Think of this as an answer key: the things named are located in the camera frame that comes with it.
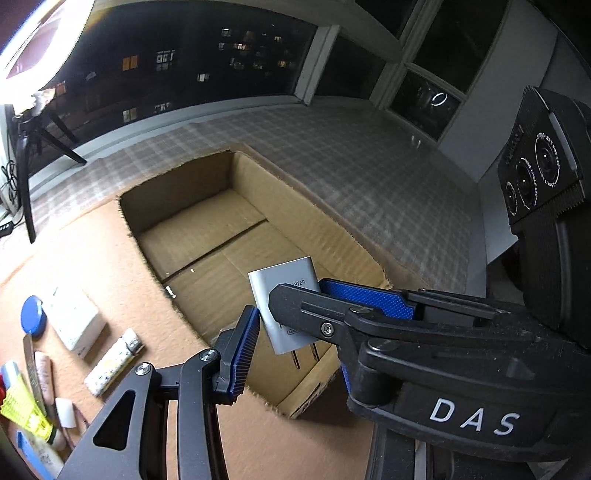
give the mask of power strip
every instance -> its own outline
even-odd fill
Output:
[[[14,222],[12,220],[8,223],[0,225],[0,238],[10,235],[12,230],[14,230]]]

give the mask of badminton shuttlecock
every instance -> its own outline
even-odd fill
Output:
[[[41,412],[21,374],[17,375],[6,390],[6,398],[0,406],[0,413],[26,431],[41,437],[56,450],[65,447],[64,436]]]

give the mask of window frame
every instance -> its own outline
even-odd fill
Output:
[[[444,141],[447,133],[449,132],[449,129],[454,124],[457,116],[461,113],[463,105],[470,97],[470,94],[476,86],[478,79],[480,78],[482,72],[486,68],[486,65],[488,64],[492,52],[496,47],[499,37],[501,36],[501,32],[505,25],[505,21],[507,19],[513,1],[514,0],[508,0],[507,6],[505,7],[505,11],[501,18],[501,22],[499,23],[499,27],[496,31],[495,37],[491,42],[491,46],[489,47],[488,52],[486,53],[486,56],[482,61],[482,64],[480,65],[480,68],[474,76],[474,79],[472,80],[470,87],[468,88],[466,93],[462,92],[453,85],[447,83],[445,80],[438,77],[434,73],[414,63],[414,59],[416,58],[419,49],[423,45],[423,41],[427,36],[427,32],[429,31],[429,28],[431,28],[431,25],[435,20],[435,17],[439,12],[439,9],[441,8],[441,5],[443,4],[444,0],[423,0],[421,5],[417,3],[415,10],[418,11],[413,11],[413,14],[411,15],[411,18],[414,20],[414,22],[410,25],[409,20],[407,26],[405,27],[405,31],[403,32],[403,34],[406,34],[406,36],[402,44],[402,60],[400,61],[400,63],[393,64],[390,67],[389,78],[383,80],[381,90],[377,91],[376,95],[371,97],[372,103],[374,103],[374,105],[377,108],[385,110],[385,112],[390,118],[394,119],[397,123],[405,126],[406,128],[412,130],[413,133],[418,135],[425,142],[433,146],[440,145]],[[398,94],[400,86],[402,85],[402,81],[406,77],[407,72],[413,72],[423,77],[424,79],[428,80],[437,87],[445,90],[447,93],[454,96],[460,101],[460,105],[457,107],[451,120],[448,122],[448,124],[446,125],[445,129],[443,130],[438,139],[431,137],[429,134],[419,129],[412,122],[405,119],[404,117],[394,112],[390,108],[392,102],[394,101],[394,98]]]

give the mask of white cap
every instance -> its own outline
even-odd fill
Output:
[[[72,400],[67,398],[56,398],[57,417],[60,419],[60,425],[65,429],[76,428],[76,417],[74,416],[74,405]]]

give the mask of blue object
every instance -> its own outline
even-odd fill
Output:
[[[54,476],[47,470],[41,459],[35,453],[35,450],[29,444],[23,432],[17,432],[17,445],[22,450],[23,455],[27,458],[31,466],[41,475],[43,480],[56,480]]]
[[[22,304],[21,327],[25,333],[33,338],[40,337],[47,325],[47,315],[43,311],[41,300],[35,295],[30,296]]]
[[[228,394],[231,398],[238,398],[244,392],[246,377],[251,367],[252,356],[255,353],[256,340],[258,339],[261,322],[259,311],[253,308],[250,312],[248,324],[242,333],[240,343],[236,349],[236,355],[230,365],[230,385]]]
[[[320,291],[342,300],[381,309],[386,317],[412,320],[414,315],[414,309],[406,305],[404,299],[393,291],[354,285],[329,278],[320,280]]]
[[[0,372],[2,373],[2,381],[7,390],[17,381],[18,375],[20,374],[18,365],[14,360],[6,362],[0,369]]]

